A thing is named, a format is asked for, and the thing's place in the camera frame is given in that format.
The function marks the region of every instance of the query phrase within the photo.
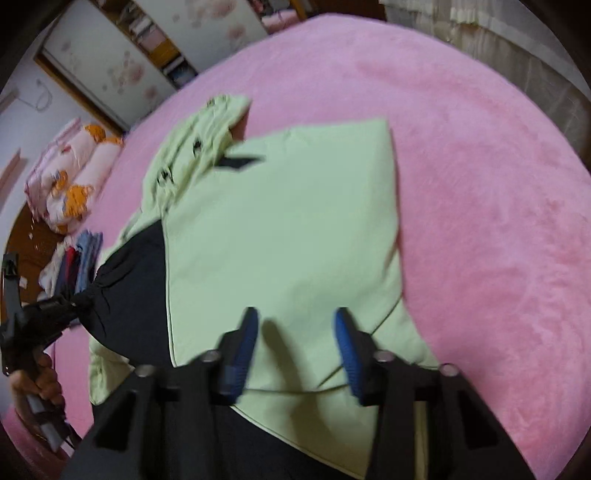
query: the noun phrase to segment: shelf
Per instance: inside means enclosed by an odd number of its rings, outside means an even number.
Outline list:
[[[177,50],[177,47],[167,38],[148,54],[148,58],[156,67],[162,70],[165,65],[169,64],[179,55],[180,52]]]
[[[105,12],[115,12],[117,15],[121,13],[129,0],[95,0],[101,10]]]

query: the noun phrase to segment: hand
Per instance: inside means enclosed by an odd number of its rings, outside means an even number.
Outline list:
[[[49,400],[54,405],[64,405],[64,397],[61,394],[61,385],[57,381],[57,373],[51,367],[51,357],[45,353],[37,358],[39,377],[36,381],[23,371],[17,370],[8,377],[14,407],[25,426],[34,433],[39,434],[38,426],[33,418],[27,395],[39,395],[43,400]]]

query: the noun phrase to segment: light green shirt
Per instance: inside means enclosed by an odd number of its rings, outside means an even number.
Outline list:
[[[236,409],[362,477],[376,409],[357,406],[346,387],[336,309],[348,307],[382,348],[437,366],[401,298],[389,127],[381,119],[295,127],[230,146],[228,129],[247,107],[218,97],[170,134],[118,246],[162,220],[173,365],[215,346],[256,307],[261,330]],[[261,160],[212,168],[223,153]]]

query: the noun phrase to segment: bed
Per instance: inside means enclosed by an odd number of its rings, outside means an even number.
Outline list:
[[[143,173],[167,133],[217,93],[252,98],[245,138],[388,118],[407,307],[536,477],[556,478],[591,425],[591,178],[552,122],[437,40],[324,15],[201,74],[129,135],[83,225],[103,232],[104,247],[139,207]],[[83,434],[92,424],[85,331],[67,332],[55,358],[68,417]]]

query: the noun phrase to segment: wall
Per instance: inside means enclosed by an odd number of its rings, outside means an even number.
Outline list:
[[[3,90],[6,93],[17,87],[20,98],[34,105],[45,91],[37,84],[37,80],[41,80],[47,85],[53,98],[49,108],[42,113],[36,112],[18,100],[13,101],[0,113],[0,170],[7,165],[14,153],[21,149],[21,161],[0,192],[2,252],[6,247],[12,224],[25,203],[23,185],[27,174],[34,167],[47,143],[72,118],[79,116],[84,122],[97,123],[34,63],[35,53],[46,35],[47,29],[27,50]],[[6,410],[8,404],[7,381],[3,375],[0,375],[0,414]]]

